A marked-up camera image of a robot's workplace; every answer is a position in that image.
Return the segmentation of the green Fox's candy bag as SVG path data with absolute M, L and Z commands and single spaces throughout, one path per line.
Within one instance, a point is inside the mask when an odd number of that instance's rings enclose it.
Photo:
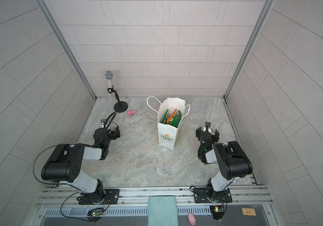
M 167 110 L 167 112 L 163 115 L 163 118 L 162 118 L 162 120 L 161 120 L 161 123 L 162 123 L 162 124 L 166 124 L 166 123 L 167 123 L 167 120 L 168 120 L 168 118 L 169 118 L 169 113 L 170 113 L 170 111 L 169 111 L 169 110 Z
M 173 120 L 169 123 L 169 125 L 177 128 L 180 120 L 181 120 L 181 111 L 178 110 L 177 115 L 173 118 Z

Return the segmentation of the orange Fox's fruits candy bag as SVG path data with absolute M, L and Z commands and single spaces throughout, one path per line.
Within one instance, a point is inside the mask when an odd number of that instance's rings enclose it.
M 169 124 L 173 120 L 173 118 L 177 115 L 177 112 L 178 112 L 178 109 L 175 109 L 174 112 L 171 114 L 171 116 L 166 121 L 167 124 Z

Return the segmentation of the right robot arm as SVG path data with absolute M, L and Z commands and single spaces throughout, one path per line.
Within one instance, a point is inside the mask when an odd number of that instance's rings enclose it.
M 194 188 L 196 203 L 231 203 L 229 186 L 237 179 L 252 173 L 252 164 L 237 141 L 219 142 L 218 130 L 206 122 L 204 128 L 196 129 L 200 141 L 197 151 L 198 159 L 205 165 L 217 164 L 219 171 L 209 179 L 207 185 Z

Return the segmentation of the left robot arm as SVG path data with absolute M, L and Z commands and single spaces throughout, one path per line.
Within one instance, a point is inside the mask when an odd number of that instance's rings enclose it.
M 119 189 L 104 189 L 101 180 L 94 179 L 82 171 L 83 161 L 102 161 L 109 153 L 111 140 L 119 138 L 120 129 L 99 128 L 93 138 L 95 144 L 59 144 L 45 163 L 41 177 L 54 183 L 65 182 L 80 191 L 79 205 L 117 204 Z

